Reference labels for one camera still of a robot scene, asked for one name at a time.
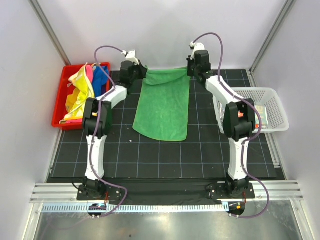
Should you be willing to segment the green towel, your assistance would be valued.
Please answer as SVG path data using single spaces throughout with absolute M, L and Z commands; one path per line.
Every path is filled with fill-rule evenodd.
M 186 67 L 149 69 L 142 80 L 132 128 L 153 140 L 186 140 L 190 81 Z

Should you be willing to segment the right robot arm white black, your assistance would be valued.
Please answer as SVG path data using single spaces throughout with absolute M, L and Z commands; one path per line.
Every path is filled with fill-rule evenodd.
M 254 101 L 238 95 L 211 69 L 210 55 L 205 49 L 193 50 L 187 58 L 187 75 L 212 94 L 224 107 L 222 128 L 229 141 L 229 167 L 223 191 L 230 198 L 239 198 L 249 188 L 247 170 L 248 147 L 256 129 Z

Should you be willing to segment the rabbit print towel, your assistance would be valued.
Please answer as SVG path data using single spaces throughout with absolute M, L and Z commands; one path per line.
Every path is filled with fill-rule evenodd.
M 262 105 L 254 104 L 255 109 L 258 111 L 260 117 L 261 117 L 261 122 L 262 122 L 262 129 L 266 129 L 269 122 L 268 122 L 268 114 L 267 114 L 267 108 Z M 216 102 L 216 110 L 217 110 L 217 116 L 218 116 L 218 125 L 220 130 L 223 130 L 223 120 L 224 120 L 224 114 L 225 114 L 225 109 L 222 105 L 221 102 L 217 101 Z

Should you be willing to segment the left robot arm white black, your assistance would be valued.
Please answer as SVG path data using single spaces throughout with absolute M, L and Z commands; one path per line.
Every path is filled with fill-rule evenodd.
M 87 140 L 87 167 L 78 187 L 78 200 L 101 200 L 107 195 L 103 182 L 104 152 L 112 126 L 112 110 L 127 98 L 136 80 L 146 77 L 147 71 L 140 60 L 125 60 L 120 66 L 119 81 L 100 97 L 86 100 L 82 126 Z

